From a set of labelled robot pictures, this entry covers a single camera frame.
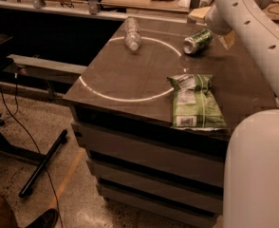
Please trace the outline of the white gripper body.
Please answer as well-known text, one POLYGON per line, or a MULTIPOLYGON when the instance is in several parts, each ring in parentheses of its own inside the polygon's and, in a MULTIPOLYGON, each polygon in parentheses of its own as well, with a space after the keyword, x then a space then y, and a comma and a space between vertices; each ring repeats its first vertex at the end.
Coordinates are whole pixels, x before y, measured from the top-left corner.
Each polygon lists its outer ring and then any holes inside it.
POLYGON ((222 18, 216 6, 213 6, 205 16, 205 22, 209 30, 218 35, 226 35, 232 28, 222 18))

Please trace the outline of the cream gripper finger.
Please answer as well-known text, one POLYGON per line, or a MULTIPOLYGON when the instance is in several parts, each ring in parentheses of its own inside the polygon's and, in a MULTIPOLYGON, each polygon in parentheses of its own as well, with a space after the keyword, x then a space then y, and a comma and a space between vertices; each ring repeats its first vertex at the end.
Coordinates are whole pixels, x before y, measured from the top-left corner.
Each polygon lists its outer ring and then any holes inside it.
POLYGON ((193 9, 189 15, 188 18, 191 20, 194 20, 198 23, 205 23, 205 17, 207 15, 207 13, 209 12, 209 10, 211 9, 211 7, 203 7, 203 8, 198 8, 198 9, 193 9))
POLYGON ((222 46, 226 50, 229 50, 234 44, 235 32, 232 30, 228 34, 219 35, 218 39, 221 42, 222 46))

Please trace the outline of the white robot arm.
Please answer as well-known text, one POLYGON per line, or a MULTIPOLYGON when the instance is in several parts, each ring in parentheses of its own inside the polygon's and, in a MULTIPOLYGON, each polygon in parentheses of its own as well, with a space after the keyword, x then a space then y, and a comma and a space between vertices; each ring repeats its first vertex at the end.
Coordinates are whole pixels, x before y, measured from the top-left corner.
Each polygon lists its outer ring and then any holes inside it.
MULTIPOLYGON (((214 0, 212 32, 235 31, 279 99, 279 27, 272 0, 214 0)), ((279 228, 279 109, 254 113, 232 133, 224 172, 222 228, 279 228)))

